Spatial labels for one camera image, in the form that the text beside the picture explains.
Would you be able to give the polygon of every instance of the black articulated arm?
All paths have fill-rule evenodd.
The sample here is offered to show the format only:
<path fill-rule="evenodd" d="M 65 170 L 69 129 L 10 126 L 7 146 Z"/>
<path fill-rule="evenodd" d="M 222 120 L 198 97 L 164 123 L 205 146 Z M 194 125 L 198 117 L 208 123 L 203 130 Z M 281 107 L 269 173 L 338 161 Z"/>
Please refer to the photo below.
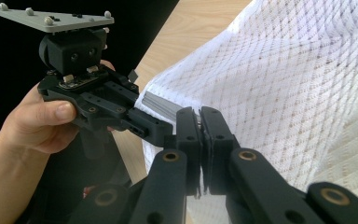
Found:
<path fill-rule="evenodd" d="M 311 184 L 307 192 L 288 185 L 261 153 L 240 146 L 220 111 L 204 106 L 198 119 L 193 108 L 183 108 L 173 134 L 170 123 L 135 108 L 136 74 L 124 76 L 100 64 L 108 30 L 90 29 L 94 22 L 113 23 L 108 12 L 95 18 L 48 13 L 34 21 L 41 12 L 25 11 L 16 14 L 0 6 L 2 17 L 48 33 L 39 55 L 51 70 L 38 90 L 45 101 L 67 100 L 76 107 L 76 147 L 84 150 L 69 148 L 50 158 L 18 223 L 184 224 L 186 197 L 199 198 L 203 192 L 226 195 L 233 224 L 358 223 L 353 193 L 332 183 Z M 117 183 L 127 171 L 113 160 L 119 155 L 112 152 L 117 146 L 108 127 L 129 130 L 163 148 L 145 179 L 129 186 Z M 110 170 L 121 172 L 109 180 Z M 93 190 L 79 198 L 85 187 Z"/>

